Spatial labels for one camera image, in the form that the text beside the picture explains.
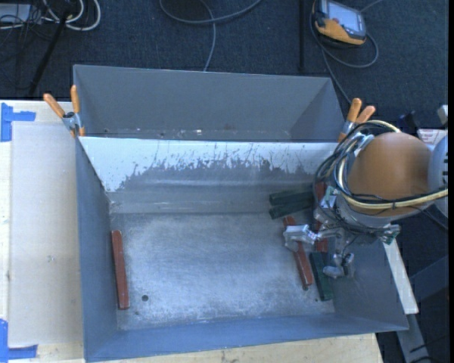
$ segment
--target clamp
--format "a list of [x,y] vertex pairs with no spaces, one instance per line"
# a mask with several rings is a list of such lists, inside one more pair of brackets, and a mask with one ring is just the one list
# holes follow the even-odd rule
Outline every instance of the clamp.
[[73,103],[73,112],[66,113],[62,106],[55,100],[52,95],[49,93],[45,93],[44,101],[51,107],[51,109],[56,113],[64,123],[67,129],[69,129],[70,134],[73,137],[76,137],[76,130],[79,133],[79,136],[86,135],[86,129],[82,124],[81,117],[79,112],[81,111],[81,107],[79,104],[79,96],[77,94],[77,87],[76,85],[72,85],[70,88],[70,98]]

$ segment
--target wooden table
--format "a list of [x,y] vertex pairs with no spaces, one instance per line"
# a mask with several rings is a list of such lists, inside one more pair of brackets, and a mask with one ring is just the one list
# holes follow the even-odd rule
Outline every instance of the wooden table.
[[[14,107],[14,112],[21,110],[33,111],[36,113],[36,119],[33,125],[60,125],[62,122],[50,110],[45,102],[42,101],[8,101],[5,102],[9,106]],[[72,110],[70,103],[61,103],[66,111]],[[64,128],[64,139],[71,138],[70,134]],[[14,276],[10,275],[10,264],[13,259],[11,253],[11,154],[13,141],[0,142],[0,318],[8,321],[11,318],[10,308],[10,286],[13,283]],[[387,251],[391,253],[391,265],[394,271],[394,277],[399,285],[399,291],[405,292],[402,294],[402,300],[406,313],[416,313],[418,311],[415,300],[413,299],[412,290],[408,284],[403,262],[398,252],[398,247],[387,247]],[[48,284],[44,287],[47,294],[54,296],[55,290],[53,284]],[[66,318],[67,313],[59,313],[58,317]],[[82,358],[82,338],[79,334],[70,335],[63,340],[60,338],[53,343],[43,343],[43,340],[35,341],[38,344],[37,356],[28,361],[84,361]],[[13,340],[9,340],[9,347],[19,347],[13,344]],[[179,355],[166,355],[151,358],[137,358],[128,361],[144,362],[144,363],[160,363],[160,362],[178,362],[178,363],[197,363],[197,362],[339,362],[343,359],[344,363],[381,363],[381,353],[378,348],[377,340],[374,334],[355,335],[349,337],[334,337],[320,340],[305,340],[300,342],[289,342],[271,344],[265,346],[244,347],[235,349],[223,349],[206,352],[185,353]]]

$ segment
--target dark green block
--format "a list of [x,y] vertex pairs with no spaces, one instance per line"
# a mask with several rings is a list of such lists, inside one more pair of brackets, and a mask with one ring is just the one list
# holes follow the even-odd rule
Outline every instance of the dark green block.
[[309,261],[311,262],[311,268],[315,276],[320,300],[328,301],[333,299],[333,290],[331,289],[329,277],[323,273],[325,263],[323,262],[322,254],[320,252],[310,253]]

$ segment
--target bin floor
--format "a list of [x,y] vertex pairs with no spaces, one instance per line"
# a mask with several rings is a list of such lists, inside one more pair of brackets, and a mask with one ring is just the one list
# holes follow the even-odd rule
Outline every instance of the bin floor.
[[122,330],[334,312],[301,287],[280,219],[268,213],[113,214],[123,233],[130,307]]

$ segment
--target wooden plank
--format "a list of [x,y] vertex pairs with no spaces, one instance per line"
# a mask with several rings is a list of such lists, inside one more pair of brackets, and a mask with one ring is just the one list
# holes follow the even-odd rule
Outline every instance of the wooden plank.
[[123,235],[120,230],[111,232],[113,242],[114,273],[116,275],[116,289],[118,293],[118,306],[120,309],[129,308],[128,280],[124,263]]

